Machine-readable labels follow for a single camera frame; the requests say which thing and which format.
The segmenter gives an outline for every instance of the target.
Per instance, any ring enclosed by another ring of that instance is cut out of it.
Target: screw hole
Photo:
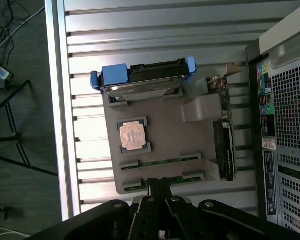
[[[144,239],[145,236],[146,236],[146,233],[145,233],[145,232],[140,232],[140,233],[139,233],[139,238]]]
[[[202,236],[202,231],[197,231],[194,236],[198,239]]]

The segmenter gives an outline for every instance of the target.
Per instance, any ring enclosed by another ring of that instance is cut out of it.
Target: gray plastic shroud
[[[125,188],[138,187],[148,178],[186,177],[197,174],[203,182],[219,181],[219,166],[215,162],[213,119],[183,122],[182,105],[190,102],[185,96],[154,98],[124,103],[111,107],[107,94],[103,95],[104,113],[116,190],[119,194],[130,193]],[[144,127],[146,142],[151,152],[122,154],[120,131],[117,123],[146,117]],[[154,167],[121,170],[122,165],[163,161],[180,158],[182,155],[201,153],[201,161],[189,161]]]

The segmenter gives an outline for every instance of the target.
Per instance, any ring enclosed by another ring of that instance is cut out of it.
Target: gray carpet
[[[44,1],[19,1],[31,14],[39,10]],[[2,10],[6,1],[0,1],[0,26],[5,18]],[[22,15],[20,7],[16,14]],[[45,12],[31,20],[13,36],[15,49],[6,67],[14,77],[6,91],[0,90],[0,102],[16,86],[31,80],[10,104],[14,120],[31,164],[57,173],[57,154],[53,122],[53,107],[49,70],[47,27]],[[5,66],[8,49],[0,52],[0,65]],[[5,109],[0,111],[0,137],[11,136]],[[0,155],[21,162],[14,143],[0,143]],[[0,227],[33,235],[62,221],[59,182],[57,177],[28,170],[0,161],[0,207],[10,207],[7,221]],[[18,235],[7,235],[0,239],[22,239]]]

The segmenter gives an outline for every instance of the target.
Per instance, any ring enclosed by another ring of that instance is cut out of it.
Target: white cable
[[[36,17],[39,13],[41,13],[46,7],[43,6],[42,8],[40,8],[39,11],[37,11],[35,14],[33,14],[32,16],[30,16],[29,18],[27,18],[23,23],[21,23],[1,44],[0,44],[0,48],[6,43],[6,41],[8,41],[20,28],[23,27],[23,25],[25,25],[27,22],[29,22],[31,19],[33,19],[34,17]]]
[[[18,234],[18,235],[21,235],[21,236],[23,236],[23,237],[25,237],[25,238],[31,237],[31,235],[24,234],[24,233],[17,232],[17,231],[12,231],[12,230],[9,230],[9,229],[3,228],[3,227],[0,227],[0,229],[1,229],[1,230],[8,231],[8,232],[1,233],[0,236],[6,235],[6,234]]]

